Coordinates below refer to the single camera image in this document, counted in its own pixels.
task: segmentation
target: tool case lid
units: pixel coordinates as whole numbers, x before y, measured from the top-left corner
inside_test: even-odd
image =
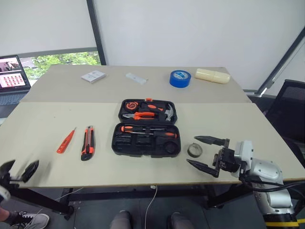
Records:
[[[130,103],[130,102],[138,102],[139,103],[139,106],[142,104],[142,103],[146,103],[146,104],[163,104],[166,108],[166,110],[169,110],[170,107],[169,107],[169,104],[170,106],[172,107],[173,109],[173,115],[171,117],[171,120],[170,121],[166,121],[166,117],[167,115],[165,114],[165,111],[153,111],[149,108],[137,108],[135,111],[128,111],[125,109],[125,105],[126,103]],[[148,119],[148,120],[134,120],[133,118],[126,118],[124,117],[123,115],[124,114],[133,114],[135,112],[154,112],[154,113],[157,113],[157,117],[159,117],[161,120],[159,120],[159,118],[156,118],[156,119]],[[177,121],[177,112],[176,112],[176,108],[175,108],[175,105],[170,102],[170,101],[164,101],[164,100],[153,100],[153,99],[125,99],[122,101],[122,104],[121,104],[121,107],[120,107],[120,111],[119,111],[119,119],[122,123],[130,123],[130,124],[141,124],[143,125],[144,123],[147,123],[147,124],[154,124],[154,123],[159,123],[159,124],[175,124],[175,122]]]

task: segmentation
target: painter's tape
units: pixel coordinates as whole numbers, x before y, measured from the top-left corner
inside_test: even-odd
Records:
[[[187,87],[191,80],[191,74],[187,71],[176,70],[171,73],[170,84],[174,87]]]

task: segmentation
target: metal frame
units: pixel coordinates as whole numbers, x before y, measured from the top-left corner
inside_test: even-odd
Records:
[[[222,208],[224,204],[231,201],[246,197],[252,194],[252,191],[243,184],[232,184],[228,191],[223,194],[216,195],[215,185],[183,185],[183,186],[158,186],[156,198],[161,197],[202,197],[197,199],[200,205],[206,209]],[[14,199],[20,200],[30,205],[40,205],[49,208],[57,213],[65,215],[65,219],[69,219],[73,214],[73,206],[69,203],[73,201],[87,200],[105,200],[105,199],[122,199],[122,198],[152,198],[155,190],[149,186],[138,187],[112,187],[103,192],[92,193],[73,193],[73,188],[64,188],[60,201],[53,200],[35,191],[27,188],[11,189],[10,194]],[[305,207],[304,201],[299,201],[295,207],[300,211]]]
[[[95,51],[97,51],[96,47],[78,48],[78,49],[60,49],[60,50],[51,50],[51,51],[20,53],[20,54],[18,54],[18,57],[27,58],[27,57],[34,57],[34,56],[47,56],[47,55],[67,54],[67,53],[74,53],[74,52],[95,52]]]
[[[280,76],[280,74],[283,72],[283,70],[286,68],[286,66],[290,63],[290,61],[294,58],[294,56],[297,54],[297,52],[304,44],[305,44],[305,27],[302,29],[300,34],[297,36],[295,41],[289,47],[285,55],[281,58],[280,62],[273,69],[273,71],[263,82],[260,88],[257,91],[244,90],[244,92],[248,96],[262,97],[262,95],[266,92],[266,90],[269,89],[274,84],[276,79]]]
[[[93,34],[95,38],[95,43],[96,43],[97,51],[100,56],[101,64],[107,65],[93,0],[87,0],[87,5],[88,5],[88,11],[93,29]]]

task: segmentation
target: tree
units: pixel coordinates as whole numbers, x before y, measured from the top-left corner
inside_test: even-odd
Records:
[[[39,79],[52,64],[101,64],[97,52],[77,52],[32,57],[32,62],[37,68],[24,68],[29,80]]]

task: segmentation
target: small white card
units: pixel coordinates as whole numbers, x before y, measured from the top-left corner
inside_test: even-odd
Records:
[[[135,75],[135,74],[132,74],[132,73],[127,73],[126,74],[126,77],[129,78],[129,79],[132,79],[140,84],[145,84],[147,82],[147,80]]]
[[[91,73],[83,75],[81,78],[90,83],[94,83],[95,81],[102,79],[106,76],[106,73],[102,73],[100,71],[93,71]]]

